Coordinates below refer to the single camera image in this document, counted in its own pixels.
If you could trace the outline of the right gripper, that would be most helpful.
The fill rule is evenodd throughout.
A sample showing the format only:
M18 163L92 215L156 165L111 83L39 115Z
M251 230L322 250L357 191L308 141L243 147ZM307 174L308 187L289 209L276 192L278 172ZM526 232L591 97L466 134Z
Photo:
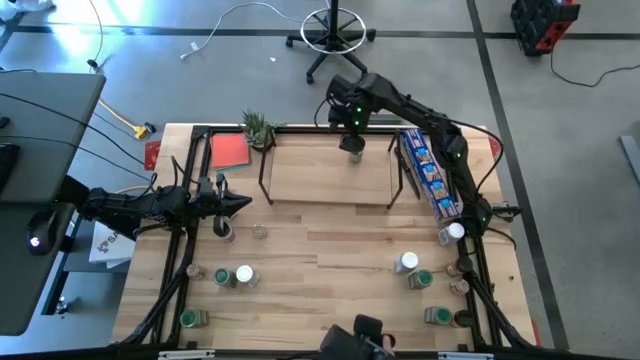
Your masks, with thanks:
M364 133L368 127L372 112L373 109L370 106L333 104L330 106L328 115L329 132L335 133L339 126L343 126L350 134L359 135ZM341 150L346 150L345 140L345 135L342 135L339 144ZM361 136L360 148L364 150L365 147L366 140Z

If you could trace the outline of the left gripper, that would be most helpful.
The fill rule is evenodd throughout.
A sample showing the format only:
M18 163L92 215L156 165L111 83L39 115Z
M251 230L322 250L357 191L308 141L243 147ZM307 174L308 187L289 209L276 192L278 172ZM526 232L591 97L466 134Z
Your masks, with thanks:
M250 196L240 195L233 192L225 193L225 205L223 203L223 199L224 196L216 191L210 193L198 193L188 203L188 214L202 219L209 216L234 216L252 202L252 198Z

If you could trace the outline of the white lid bagel seasoning jar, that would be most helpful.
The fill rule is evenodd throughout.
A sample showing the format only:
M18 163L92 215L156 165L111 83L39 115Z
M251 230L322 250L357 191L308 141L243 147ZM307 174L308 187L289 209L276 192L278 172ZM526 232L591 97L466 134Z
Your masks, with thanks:
M457 243L465 236L465 228L457 222L452 222L438 232L438 241L441 246Z
M249 287L255 287L260 280L260 274L250 265L239 266L235 274L239 283Z
M414 252L405 252L395 259L394 269L396 274L413 272L419 265L419 257Z

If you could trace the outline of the potted succulent plant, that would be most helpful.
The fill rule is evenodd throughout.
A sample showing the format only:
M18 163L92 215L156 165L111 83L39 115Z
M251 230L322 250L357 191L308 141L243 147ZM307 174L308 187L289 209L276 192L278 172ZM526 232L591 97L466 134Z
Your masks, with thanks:
M248 145L256 151L270 150L275 143L275 130L283 128L283 122L269 122L261 112L246 109L242 112L243 131Z

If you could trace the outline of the blue plastic wrap box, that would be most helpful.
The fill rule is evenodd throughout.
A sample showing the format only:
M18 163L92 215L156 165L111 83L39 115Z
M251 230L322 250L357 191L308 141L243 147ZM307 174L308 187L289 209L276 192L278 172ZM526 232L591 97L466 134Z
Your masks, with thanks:
M409 165L412 177L426 196L438 223L459 218L460 208L451 196L445 177L419 129L400 132L401 154Z

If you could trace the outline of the white printed paper bag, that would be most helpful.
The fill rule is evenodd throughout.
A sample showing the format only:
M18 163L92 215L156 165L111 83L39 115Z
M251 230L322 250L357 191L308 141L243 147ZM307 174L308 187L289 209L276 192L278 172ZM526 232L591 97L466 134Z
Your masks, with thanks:
M114 268L131 260L136 243L102 223L94 225L89 262Z

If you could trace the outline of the person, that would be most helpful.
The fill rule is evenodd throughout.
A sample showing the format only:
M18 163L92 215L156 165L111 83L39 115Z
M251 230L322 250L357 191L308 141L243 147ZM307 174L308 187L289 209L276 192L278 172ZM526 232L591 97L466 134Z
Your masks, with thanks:
M395 337L382 332L379 319L358 314L353 331L333 324L321 341L317 360L397 360L392 350L384 347L384 339L395 345Z

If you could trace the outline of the grey desk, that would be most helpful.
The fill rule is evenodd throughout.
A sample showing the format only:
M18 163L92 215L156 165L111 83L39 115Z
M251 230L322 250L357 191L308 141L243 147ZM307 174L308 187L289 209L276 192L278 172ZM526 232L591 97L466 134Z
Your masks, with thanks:
M54 199L87 129L106 78L80 73L0 74L0 116L11 120L0 142L20 147L0 191L0 336L29 326L72 214ZM27 225L41 210L57 212L51 249L33 255Z

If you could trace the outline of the black device with white light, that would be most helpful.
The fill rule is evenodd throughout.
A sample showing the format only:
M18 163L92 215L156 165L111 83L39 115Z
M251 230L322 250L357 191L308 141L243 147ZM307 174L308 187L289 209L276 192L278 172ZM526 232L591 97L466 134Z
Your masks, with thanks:
M34 256L49 254L57 239L58 222L67 227L72 215L64 213L59 215L52 208L35 213L27 224L27 247Z

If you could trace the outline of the red and black tool case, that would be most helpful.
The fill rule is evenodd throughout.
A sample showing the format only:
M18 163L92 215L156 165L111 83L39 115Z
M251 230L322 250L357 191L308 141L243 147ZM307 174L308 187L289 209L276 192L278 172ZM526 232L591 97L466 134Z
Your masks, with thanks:
M524 55L550 54L580 9L576 0L514 0L510 19Z

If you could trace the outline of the black flat desk device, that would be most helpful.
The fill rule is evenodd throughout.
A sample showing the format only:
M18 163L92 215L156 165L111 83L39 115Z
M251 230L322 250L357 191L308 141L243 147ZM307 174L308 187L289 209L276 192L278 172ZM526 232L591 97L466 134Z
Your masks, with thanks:
M16 165L19 151L19 145L0 143L0 194L4 190Z

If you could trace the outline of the grey metal bar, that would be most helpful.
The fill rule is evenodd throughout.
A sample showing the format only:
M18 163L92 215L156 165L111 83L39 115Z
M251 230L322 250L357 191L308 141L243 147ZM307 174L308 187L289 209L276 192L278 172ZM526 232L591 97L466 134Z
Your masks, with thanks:
M634 177L640 186L640 146L636 143L634 137L628 134L621 135L619 142Z

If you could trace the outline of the wooden shelf black metal frame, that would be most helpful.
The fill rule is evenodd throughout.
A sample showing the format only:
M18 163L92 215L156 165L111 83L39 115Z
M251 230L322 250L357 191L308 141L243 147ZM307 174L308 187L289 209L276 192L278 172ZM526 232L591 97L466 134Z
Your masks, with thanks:
M275 145L262 155L258 184L272 201L373 205L390 208L409 185L394 148L393 128L362 135L355 157L339 148L343 133L294 126L275 131Z

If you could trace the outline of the silver metal bracket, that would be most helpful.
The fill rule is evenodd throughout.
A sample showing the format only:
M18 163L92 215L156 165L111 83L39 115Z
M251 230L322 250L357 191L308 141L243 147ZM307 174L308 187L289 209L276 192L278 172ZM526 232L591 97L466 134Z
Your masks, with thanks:
M438 360L495 360L493 354L477 352L438 352Z
M160 352L157 360L209 360L214 359L215 357L216 352L211 349L172 350Z

